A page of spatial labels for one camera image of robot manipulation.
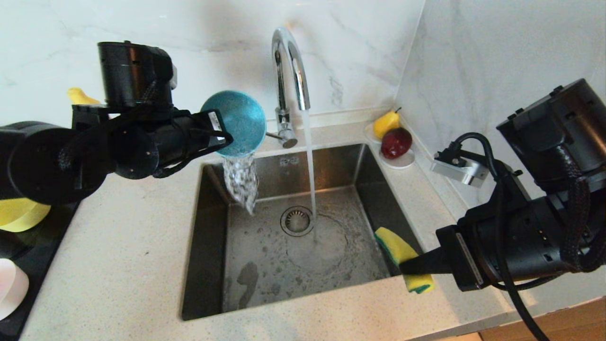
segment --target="apple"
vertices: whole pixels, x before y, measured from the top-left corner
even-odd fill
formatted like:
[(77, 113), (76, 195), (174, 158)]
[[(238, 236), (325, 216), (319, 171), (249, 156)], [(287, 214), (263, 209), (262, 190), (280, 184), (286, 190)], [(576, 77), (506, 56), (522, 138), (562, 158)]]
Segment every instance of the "apple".
[(408, 152), (412, 144), (413, 137), (409, 131), (401, 127), (392, 129), (383, 136), (381, 153), (385, 158), (392, 160)]

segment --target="blue bowl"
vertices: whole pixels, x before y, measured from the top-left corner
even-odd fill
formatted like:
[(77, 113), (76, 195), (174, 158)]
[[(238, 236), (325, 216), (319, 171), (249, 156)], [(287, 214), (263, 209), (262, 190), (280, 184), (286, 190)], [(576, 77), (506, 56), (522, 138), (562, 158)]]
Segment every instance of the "blue bowl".
[(267, 123), (263, 108), (244, 92), (221, 91), (212, 95), (202, 106), (202, 111), (218, 109), (225, 129), (233, 136), (233, 142), (219, 149), (225, 157), (244, 157), (254, 152), (263, 142)]

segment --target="white marble backsplash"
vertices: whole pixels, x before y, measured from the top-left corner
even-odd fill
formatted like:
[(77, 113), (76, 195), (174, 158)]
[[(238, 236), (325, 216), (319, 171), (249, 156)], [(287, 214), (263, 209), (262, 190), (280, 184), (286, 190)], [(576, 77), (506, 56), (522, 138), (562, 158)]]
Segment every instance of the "white marble backsplash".
[(96, 43), (130, 40), (168, 52), (173, 102), (197, 112), (213, 93), (241, 90), (274, 117), (271, 36), (291, 28), (311, 114), (391, 106), (425, 0), (4, 0), (0, 2), (0, 126), (69, 126), (69, 87), (103, 100)]
[[(525, 171), (495, 127), (579, 78), (606, 101), (606, 1), (427, 0), (396, 102), (431, 155), (475, 131)], [(476, 142), (464, 147), (480, 152)], [(527, 172), (521, 178), (532, 197), (543, 195)], [(453, 184), (468, 206), (494, 188)]]

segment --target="kitchen sink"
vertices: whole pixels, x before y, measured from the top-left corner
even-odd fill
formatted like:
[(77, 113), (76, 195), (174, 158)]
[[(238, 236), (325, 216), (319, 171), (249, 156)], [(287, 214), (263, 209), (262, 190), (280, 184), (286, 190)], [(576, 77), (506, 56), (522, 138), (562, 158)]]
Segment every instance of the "kitchen sink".
[(305, 152), (256, 159), (254, 215), (229, 195), (221, 164), (203, 166), (183, 320), (399, 275), (373, 231), (419, 243), (365, 144), (313, 151), (317, 218)]

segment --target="drain strainer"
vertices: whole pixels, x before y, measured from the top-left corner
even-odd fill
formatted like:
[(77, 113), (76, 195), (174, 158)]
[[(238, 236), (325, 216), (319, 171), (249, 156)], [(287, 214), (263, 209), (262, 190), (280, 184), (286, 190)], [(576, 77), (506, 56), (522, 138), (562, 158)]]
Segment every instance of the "drain strainer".
[(311, 211), (303, 206), (293, 206), (282, 213), (280, 225), (293, 237), (306, 235), (313, 229)]

